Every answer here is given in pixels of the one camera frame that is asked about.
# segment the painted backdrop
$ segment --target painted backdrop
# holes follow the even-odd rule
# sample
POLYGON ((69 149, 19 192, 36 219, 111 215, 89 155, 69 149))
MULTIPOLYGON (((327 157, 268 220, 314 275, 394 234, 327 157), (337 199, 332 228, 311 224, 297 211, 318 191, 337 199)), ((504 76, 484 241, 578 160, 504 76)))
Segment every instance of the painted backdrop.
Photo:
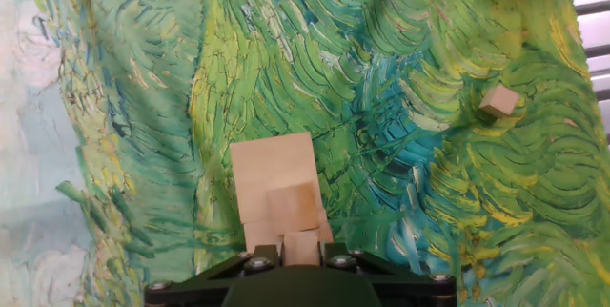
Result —
MULTIPOLYGON (((61 96, 82 174, 53 176, 82 211, 53 228, 77 284, 41 274, 71 292, 43 305, 135 306, 143 283, 240 251, 229 144, 306 131, 349 247, 452 273, 465 306, 610 305, 610 157, 571 0, 32 1, 58 72, 36 98, 61 96), (494 120, 478 104, 498 83, 520 100, 494 120)), ((7 77, 39 72, 24 68, 7 77)), ((9 250, 12 267, 42 260, 9 250)), ((8 291, 39 289, 35 268, 8 291)))

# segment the light blue painted area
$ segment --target light blue painted area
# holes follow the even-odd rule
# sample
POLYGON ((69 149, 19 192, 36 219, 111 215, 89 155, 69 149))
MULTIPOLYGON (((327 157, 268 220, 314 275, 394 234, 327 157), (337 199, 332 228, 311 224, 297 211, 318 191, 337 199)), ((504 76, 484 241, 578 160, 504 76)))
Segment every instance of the light blue painted area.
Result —
POLYGON ((78 140, 52 82, 58 63, 45 62, 53 47, 32 31, 31 0, 2 4, 0 306, 72 306, 92 239, 80 206, 55 187, 85 188, 78 140))

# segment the small wooden cube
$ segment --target small wooden cube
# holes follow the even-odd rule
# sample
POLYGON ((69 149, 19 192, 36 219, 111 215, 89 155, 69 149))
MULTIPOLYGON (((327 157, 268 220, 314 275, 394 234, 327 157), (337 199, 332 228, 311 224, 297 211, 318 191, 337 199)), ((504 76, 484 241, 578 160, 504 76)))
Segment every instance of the small wooden cube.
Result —
POLYGON ((315 232, 317 233, 317 240, 319 240, 319 242, 334 242, 333 230, 331 230, 331 225, 328 224, 328 221, 316 228, 315 232))
POLYGON ((289 232, 284 236, 284 266, 320 265, 315 231, 289 232))
POLYGON ((513 113, 517 102, 519 102, 518 93, 498 85, 485 94, 478 107, 495 117, 506 117, 513 113))
POLYGON ((275 189, 269 191, 267 197, 277 235, 312 230, 319 226, 312 183, 275 189))
POLYGON ((276 245, 281 251, 282 237, 275 234, 271 220, 255 221, 244 224, 246 236, 246 250, 253 253, 258 245, 276 245))

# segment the screw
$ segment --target screw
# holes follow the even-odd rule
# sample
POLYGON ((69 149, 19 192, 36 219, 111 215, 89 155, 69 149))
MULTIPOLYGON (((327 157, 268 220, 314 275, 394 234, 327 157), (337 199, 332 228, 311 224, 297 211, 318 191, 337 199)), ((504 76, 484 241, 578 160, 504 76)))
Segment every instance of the screw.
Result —
POLYGON ((435 280, 436 282, 440 282, 440 281, 446 281, 449 280, 449 278, 451 278, 451 275, 445 275, 445 274, 430 274, 430 278, 435 280))
POLYGON ((345 268, 355 264, 355 261, 350 256, 337 255, 331 258, 331 264, 339 268, 345 268))
POLYGON ((168 288, 172 283, 169 281, 156 281, 149 284, 150 290, 163 290, 168 288))
POLYGON ((256 270, 264 269, 271 265, 271 261, 265 257, 255 257, 250 259, 248 264, 256 270))

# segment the fabric backdrop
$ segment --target fabric backdrop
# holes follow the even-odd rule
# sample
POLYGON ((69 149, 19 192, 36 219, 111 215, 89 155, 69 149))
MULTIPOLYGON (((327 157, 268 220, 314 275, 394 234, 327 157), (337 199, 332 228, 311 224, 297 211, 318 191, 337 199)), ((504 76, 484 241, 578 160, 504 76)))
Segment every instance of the fabric backdrop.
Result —
POLYGON ((75 305, 136 306, 241 251, 229 144, 300 132, 337 241, 453 274, 465 306, 610 305, 571 0, 34 1, 84 180, 57 187, 84 216, 63 232, 91 234, 75 305), (497 84, 520 99, 495 120, 497 84))

